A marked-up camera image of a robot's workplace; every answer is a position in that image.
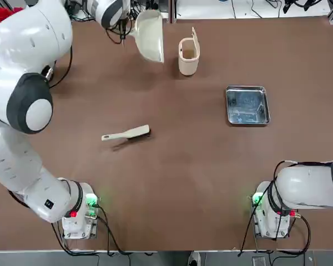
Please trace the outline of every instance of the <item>brown tabletop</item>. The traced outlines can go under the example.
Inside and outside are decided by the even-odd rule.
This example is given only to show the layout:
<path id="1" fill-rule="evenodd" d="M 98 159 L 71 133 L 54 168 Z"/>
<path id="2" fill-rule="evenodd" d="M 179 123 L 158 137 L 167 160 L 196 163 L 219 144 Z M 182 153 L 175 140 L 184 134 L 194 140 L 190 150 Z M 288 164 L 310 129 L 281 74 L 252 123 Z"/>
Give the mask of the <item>brown tabletop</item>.
<path id="1" fill-rule="evenodd" d="M 201 57 L 185 78 L 177 47 L 192 26 Z M 325 17 L 165 25 L 164 65 L 143 60 L 131 38 L 124 49 L 114 45 L 96 23 L 74 25 L 73 48 L 71 71 L 52 90 L 52 122 L 30 139 L 54 175 L 92 185 L 123 249 L 239 249 L 249 196 L 272 179 L 278 161 L 333 159 L 333 26 Z M 67 64 L 68 57 L 59 61 L 56 78 Z M 265 87 L 268 126 L 226 122 L 230 84 Z M 144 124 L 152 128 L 147 140 L 100 140 Z M 333 249 L 333 210 L 301 213 L 310 248 Z M 306 230 L 298 226 L 278 248 L 303 247 Z M 97 240 L 74 245 L 106 244 L 101 228 Z M 254 249 L 252 231 L 245 248 Z M 59 245 L 50 224 L 0 185 L 0 250 L 13 249 Z"/>

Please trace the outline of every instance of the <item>white brush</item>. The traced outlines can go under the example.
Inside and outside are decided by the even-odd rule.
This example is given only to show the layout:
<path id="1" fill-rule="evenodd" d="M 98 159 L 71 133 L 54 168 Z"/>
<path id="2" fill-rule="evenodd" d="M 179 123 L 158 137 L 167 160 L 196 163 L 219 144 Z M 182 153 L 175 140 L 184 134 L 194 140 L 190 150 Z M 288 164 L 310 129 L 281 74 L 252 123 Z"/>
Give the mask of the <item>white brush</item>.
<path id="1" fill-rule="evenodd" d="M 123 133 L 118 134 L 110 134 L 110 135 L 104 135 L 101 137 L 102 141 L 105 140 L 115 140 L 115 139 L 135 139 L 136 137 L 144 137 L 150 135 L 150 127 L 149 125 L 144 125 L 140 127 L 136 127 L 134 129 L 127 130 Z"/>

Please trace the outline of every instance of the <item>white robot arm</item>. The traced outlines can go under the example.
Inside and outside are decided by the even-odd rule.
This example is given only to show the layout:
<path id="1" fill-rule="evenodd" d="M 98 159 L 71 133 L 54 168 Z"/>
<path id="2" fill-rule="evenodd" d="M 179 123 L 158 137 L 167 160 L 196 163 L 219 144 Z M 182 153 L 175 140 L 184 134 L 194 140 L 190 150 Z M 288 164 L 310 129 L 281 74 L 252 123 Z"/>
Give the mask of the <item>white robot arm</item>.
<path id="1" fill-rule="evenodd" d="M 127 10 L 125 0 L 93 0 L 87 7 L 103 27 Z M 66 238 L 95 234 L 98 199 L 86 183 L 55 178 L 26 136 L 42 131 L 53 115 L 39 73 L 72 45 L 65 0 L 40 0 L 0 23 L 0 183 L 48 222 L 62 219 Z"/>
<path id="2" fill-rule="evenodd" d="M 276 181 L 259 184 L 252 200 L 253 207 L 259 204 L 255 233 L 263 238 L 287 237 L 293 210 L 333 208 L 333 162 L 283 168 Z"/>

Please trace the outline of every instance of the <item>beige cup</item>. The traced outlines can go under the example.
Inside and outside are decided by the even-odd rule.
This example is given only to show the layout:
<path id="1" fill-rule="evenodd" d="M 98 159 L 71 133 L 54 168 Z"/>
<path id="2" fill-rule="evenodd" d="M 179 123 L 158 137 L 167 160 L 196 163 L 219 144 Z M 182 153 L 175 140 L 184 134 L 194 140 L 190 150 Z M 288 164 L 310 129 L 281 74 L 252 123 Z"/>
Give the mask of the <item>beige cup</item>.
<path id="1" fill-rule="evenodd" d="M 185 76 L 193 75 L 199 64 L 200 44 L 193 27 L 193 37 L 184 38 L 179 43 L 179 70 Z"/>

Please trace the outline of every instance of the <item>white dustpan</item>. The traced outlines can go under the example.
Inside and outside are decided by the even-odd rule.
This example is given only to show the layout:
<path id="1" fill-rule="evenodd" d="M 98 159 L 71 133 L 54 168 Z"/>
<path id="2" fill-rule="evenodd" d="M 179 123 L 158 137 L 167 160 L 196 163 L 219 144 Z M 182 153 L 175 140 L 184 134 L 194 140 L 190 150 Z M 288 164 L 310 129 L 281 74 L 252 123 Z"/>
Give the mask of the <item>white dustpan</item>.
<path id="1" fill-rule="evenodd" d="M 130 33 L 141 55 L 154 62 L 164 62 L 163 18 L 157 10 L 140 13 Z"/>

